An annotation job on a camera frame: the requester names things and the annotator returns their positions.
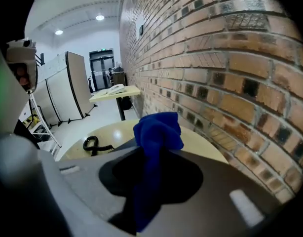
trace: ceiling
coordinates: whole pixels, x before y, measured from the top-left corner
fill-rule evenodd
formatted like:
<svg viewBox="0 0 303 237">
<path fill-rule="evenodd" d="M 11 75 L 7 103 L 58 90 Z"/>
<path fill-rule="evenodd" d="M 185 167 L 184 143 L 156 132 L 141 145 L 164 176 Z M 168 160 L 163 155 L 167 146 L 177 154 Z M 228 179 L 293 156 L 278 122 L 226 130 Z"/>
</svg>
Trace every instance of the ceiling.
<svg viewBox="0 0 303 237">
<path fill-rule="evenodd" d="M 118 30 L 123 0 L 35 0 L 25 34 L 48 45 L 59 45 L 86 32 Z M 96 20 L 99 14 L 102 21 Z M 56 30 L 64 33 L 56 36 Z"/>
</svg>

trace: brick wall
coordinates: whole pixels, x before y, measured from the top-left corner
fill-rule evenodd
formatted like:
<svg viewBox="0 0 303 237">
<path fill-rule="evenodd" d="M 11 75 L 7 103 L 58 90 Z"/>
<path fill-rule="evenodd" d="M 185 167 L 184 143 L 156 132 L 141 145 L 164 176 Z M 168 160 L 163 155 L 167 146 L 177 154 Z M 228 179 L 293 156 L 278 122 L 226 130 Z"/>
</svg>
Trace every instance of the brick wall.
<svg viewBox="0 0 303 237">
<path fill-rule="evenodd" d="M 303 43 L 277 0 L 127 1 L 120 47 L 140 116 L 176 111 L 281 202 L 299 190 Z"/>
</svg>

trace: white floor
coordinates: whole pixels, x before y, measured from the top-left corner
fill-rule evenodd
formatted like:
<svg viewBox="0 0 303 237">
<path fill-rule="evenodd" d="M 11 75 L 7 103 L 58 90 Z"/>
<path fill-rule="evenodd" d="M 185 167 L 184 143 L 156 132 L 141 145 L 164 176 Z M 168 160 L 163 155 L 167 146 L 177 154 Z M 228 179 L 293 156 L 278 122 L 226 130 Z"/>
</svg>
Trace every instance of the white floor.
<svg viewBox="0 0 303 237">
<path fill-rule="evenodd" d="M 62 145 L 62 148 L 60 148 L 55 154 L 55 160 L 60 160 L 65 152 L 87 133 L 102 126 L 121 121 L 115 99 L 99 101 L 96 105 L 98 105 L 98 107 L 92 109 L 89 113 L 89 117 L 72 121 L 69 124 L 64 122 L 59 127 L 52 127 L 51 132 Z M 137 119 L 137 115 L 133 107 L 124 111 L 124 113 L 126 120 Z"/>
</svg>

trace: person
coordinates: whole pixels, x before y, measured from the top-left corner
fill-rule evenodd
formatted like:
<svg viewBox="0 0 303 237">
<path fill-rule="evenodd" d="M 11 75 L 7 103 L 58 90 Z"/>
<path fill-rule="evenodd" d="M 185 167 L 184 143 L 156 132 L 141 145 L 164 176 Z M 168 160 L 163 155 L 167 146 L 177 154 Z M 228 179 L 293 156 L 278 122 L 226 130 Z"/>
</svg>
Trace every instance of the person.
<svg viewBox="0 0 303 237">
<path fill-rule="evenodd" d="M 113 86 L 113 78 L 112 78 L 112 69 L 111 68 L 109 68 L 109 73 L 108 73 L 107 77 L 108 77 L 108 80 L 109 80 L 109 85 L 110 85 L 110 87 L 112 87 Z"/>
</svg>

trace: blue cloth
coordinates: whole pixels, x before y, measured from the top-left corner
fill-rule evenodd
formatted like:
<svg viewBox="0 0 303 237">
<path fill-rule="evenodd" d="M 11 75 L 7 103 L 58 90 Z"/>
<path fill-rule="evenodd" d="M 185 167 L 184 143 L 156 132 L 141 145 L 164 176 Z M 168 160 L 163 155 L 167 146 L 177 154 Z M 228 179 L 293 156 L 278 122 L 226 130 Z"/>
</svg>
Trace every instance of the blue cloth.
<svg viewBox="0 0 303 237">
<path fill-rule="evenodd" d="M 136 144 L 145 154 L 143 177 L 134 187 L 134 218 L 136 231 L 141 232 L 161 207 L 160 186 L 161 148 L 179 150 L 183 148 L 178 114 L 167 112 L 145 116 L 134 126 Z"/>
</svg>

